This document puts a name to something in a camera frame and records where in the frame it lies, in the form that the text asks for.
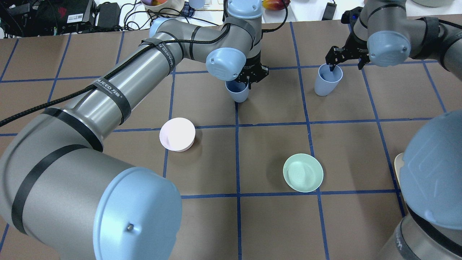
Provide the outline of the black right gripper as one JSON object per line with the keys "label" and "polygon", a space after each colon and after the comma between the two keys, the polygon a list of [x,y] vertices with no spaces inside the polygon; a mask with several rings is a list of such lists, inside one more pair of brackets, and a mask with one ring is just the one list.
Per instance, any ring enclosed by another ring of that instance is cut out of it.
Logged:
{"label": "black right gripper", "polygon": [[359,60],[358,70],[362,70],[370,62],[367,42],[358,38],[353,31],[350,32],[343,47],[332,46],[325,56],[330,72],[333,72],[337,65],[348,60]]}

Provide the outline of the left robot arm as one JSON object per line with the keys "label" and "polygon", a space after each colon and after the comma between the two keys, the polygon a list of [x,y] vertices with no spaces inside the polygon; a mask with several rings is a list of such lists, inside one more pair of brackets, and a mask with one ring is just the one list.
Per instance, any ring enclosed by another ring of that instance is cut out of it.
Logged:
{"label": "left robot arm", "polygon": [[158,18],[137,50],[62,108],[51,102],[1,157],[1,216],[62,260],[167,260],[182,219],[168,179],[103,140],[184,59],[222,81],[261,51],[260,0],[225,0],[221,31]]}

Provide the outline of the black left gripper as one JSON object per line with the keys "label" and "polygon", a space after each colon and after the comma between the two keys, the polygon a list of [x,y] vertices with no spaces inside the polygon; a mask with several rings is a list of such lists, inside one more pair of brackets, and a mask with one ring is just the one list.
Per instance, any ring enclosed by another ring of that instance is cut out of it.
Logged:
{"label": "black left gripper", "polygon": [[236,78],[237,82],[246,83],[246,88],[252,89],[253,83],[262,81],[269,75],[269,67],[261,64],[261,54],[246,59],[246,63]]}

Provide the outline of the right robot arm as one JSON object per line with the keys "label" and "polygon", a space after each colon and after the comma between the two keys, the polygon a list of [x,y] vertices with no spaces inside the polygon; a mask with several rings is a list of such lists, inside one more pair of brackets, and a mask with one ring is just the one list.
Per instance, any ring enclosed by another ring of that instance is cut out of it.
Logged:
{"label": "right robot arm", "polygon": [[351,26],[342,47],[326,57],[327,76],[358,60],[374,105],[384,118],[407,118],[409,133],[395,157],[395,181],[408,213],[377,255],[379,260],[461,259],[461,105],[442,104],[426,65],[436,61],[448,83],[461,86],[461,26],[437,17],[408,18],[404,0],[367,0],[348,10]]}

